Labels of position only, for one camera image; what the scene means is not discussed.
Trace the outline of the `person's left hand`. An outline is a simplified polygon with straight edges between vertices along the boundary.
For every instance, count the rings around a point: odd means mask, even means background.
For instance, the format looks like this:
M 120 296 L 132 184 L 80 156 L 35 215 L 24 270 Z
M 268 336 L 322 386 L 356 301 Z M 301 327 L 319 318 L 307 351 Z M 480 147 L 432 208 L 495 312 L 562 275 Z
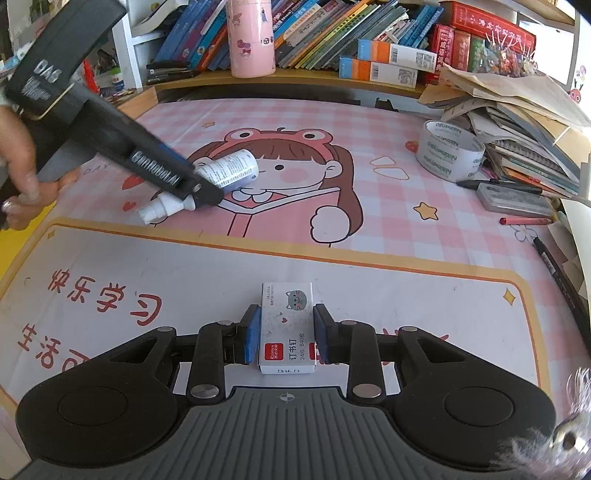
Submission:
M 25 230 L 80 178 L 80 170 L 75 169 L 56 182 L 40 182 L 36 176 L 33 140 L 12 108 L 4 105 L 1 106 L 1 160 L 19 192 L 4 201 L 1 210 L 6 215 L 7 227 L 17 231 Z

